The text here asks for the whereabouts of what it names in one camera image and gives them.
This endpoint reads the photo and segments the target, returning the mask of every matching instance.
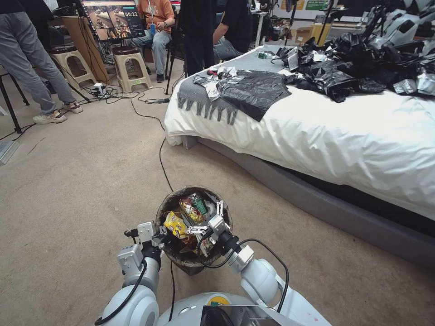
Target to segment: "human hand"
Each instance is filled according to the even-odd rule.
[[[161,32],[162,30],[164,30],[164,22],[158,22],[155,27],[157,28],[157,30],[159,32]]]

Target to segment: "orange shirt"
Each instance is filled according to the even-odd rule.
[[[150,29],[151,11],[154,9],[153,23],[165,21],[168,18],[174,18],[174,11],[169,0],[139,0],[137,11],[139,14],[145,15],[146,28]],[[167,33],[171,33],[171,28],[164,29]]]

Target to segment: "bottle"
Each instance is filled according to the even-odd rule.
[[[273,57],[274,57],[274,55],[273,54],[270,54],[270,53],[266,53],[266,52],[259,52],[258,53],[258,57],[260,58],[260,59],[272,59]]]

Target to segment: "sneaker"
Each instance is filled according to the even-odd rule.
[[[58,110],[55,110],[50,115],[37,115],[36,117],[33,117],[33,122],[37,125],[46,125],[49,123],[61,123],[64,122],[67,119],[66,116],[64,116],[62,113],[60,113]]]
[[[77,104],[77,102],[73,102],[73,103],[70,103],[70,104],[68,104],[68,105],[64,104],[64,105],[63,105],[63,108],[64,108],[65,110],[71,111],[72,113],[80,113],[80,112],[83,112],[82,107],[81,107],[79,104]]]
[[[157,82],[164,82],[163,74],[157,74]]]

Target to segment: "white bed sheet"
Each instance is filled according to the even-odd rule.
[[[335,184],[346,184],[435,220],[435,101],[391,91],[335,103],[290,86],[260,122],[226,111],[217,122],[178,108],[176,86],[164,120],[167,141],[181,136],[217,141]]]

